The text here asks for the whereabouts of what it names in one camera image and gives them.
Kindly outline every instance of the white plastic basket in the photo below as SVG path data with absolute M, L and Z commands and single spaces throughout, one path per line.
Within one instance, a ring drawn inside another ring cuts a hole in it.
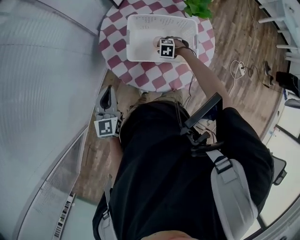
M 169 15 L 130 15 L 127 21 L 126 52 L 132 62 L 185 62 L 183 57 L 161 58 L 153 40 L 156 37 L 180 37 L 198 56 L 198 26 L 195 20 Z

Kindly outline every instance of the white cable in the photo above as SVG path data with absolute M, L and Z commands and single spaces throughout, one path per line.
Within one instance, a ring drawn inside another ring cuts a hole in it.
M 245 69 L 245 71 L 247 70 L 247 68 L 248 68 L 248 63 L 249 63 L 250 56 L 251 56 L 251 52 L 252 52 L 252 50 L 253 50 L 253 48 L 254 48 L 254 43 L 255 43 L 255 36 L 256 36 L 256 33 L 255 33 L 254 17 L 253 17 L 252 9 L 251 9 L 251 7 L 250 7 L 250 0 L 248 0 L 248 6 L 249 6 L 250 13 L 251 13 L 251 16 L 252 16 L 252 24 L 253 24 L 253 31 L 254 31 L 254 40 L 253 40 L 253 44 L 252 44 L 251 50 L 250 50 L 250 52 L 249 52 L 249 56 L 248 56 L 248 60 L 247 60 L 246 66 L 245 66 L 245 64 L 244 64 L 242 61 L 237 61 L 237 60 L 233 60 L 232 63 L 230 64 L 229 71 L 230 71 L 230 74 L 231 74 L 231 76 L 232 76 L 232 78 L 233 78 L 233 86 L 232 86 L 232 88 L 231 88 L 230 91 L 229 91 L 229 95 L 231 94 L 231 92 L 232 92 L 232 90 L 233 90 L 233 88 L 234 88 L 235 80 L 238 80 L 238 79 L 240 79 L 240 78 L 242 78 L 242 77 L 244 76 L 244 75 L 242 75 L 242 76 L 236 78 L 236 74 L 237 74 L 237 72 L 238 72 L 238 70 L 239 70 L 239 65 L 242 64 L 243 67 L 244 67 L 244 69 Z M 232 71 L 231 71 L 231 66 L 232 66 L 232 64 L 233 64 L 234 62 L 237 62 L 238 65 L 237 65 L 237 67 L 236 67 L 235 75 L 233 76 Z

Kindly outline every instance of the black device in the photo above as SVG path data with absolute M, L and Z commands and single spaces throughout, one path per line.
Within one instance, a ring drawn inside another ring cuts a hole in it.
M 198 111 L 196 111 L 188 120 L 183 123 L 180 135 L 186 135 L 192 143 L 191 155 L 198 156 L 199 153 L 212 151 L 222 146 L 223 142 L 207 144 L 210 137 L 208 132 L 198 133 L 194 129 L 194 125 L 201 119 L 215 120 L 223 110 L 222 97 L 215 93 Z

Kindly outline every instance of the red and white checkered tablecloth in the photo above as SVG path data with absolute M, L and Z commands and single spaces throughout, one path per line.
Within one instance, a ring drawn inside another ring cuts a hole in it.
M 107 67 L 124 83 L 157 92 L 180 89 L 190 84 L 193 73 L 185 63 L 130 62 L 126 56 L 127 18 L 132 14 L 160 14 L 185 17 L 182 0 L 124 0 L 112 7 L 100 31 L 99 47 Z M 199 59 L 209 66 L 215 51 L 215 37 L 209 20 L 193 17 L 199 30 Z

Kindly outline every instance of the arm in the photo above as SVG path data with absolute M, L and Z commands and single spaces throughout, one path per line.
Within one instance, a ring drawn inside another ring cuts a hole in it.
M 112 176 L 112 181 L 114 182 L 123 157 L 123 151 L 121 148 L 120 139 L 118 137 L 111 138 L 109 140 L 109 146 L 110 146 L 111 160 L 112 160 L 112 167 L 110 170 L 110 174 Z
M 207 66 L 205 66 L 191 50 L 187 48 L 180 48 L 177 50 L 177 53 L 181 55 L 191 67 L 207 98 L 211 98 L 217 92 L 223 99 L 223 108 L 233 107 L 227 90 L 219 78 Z

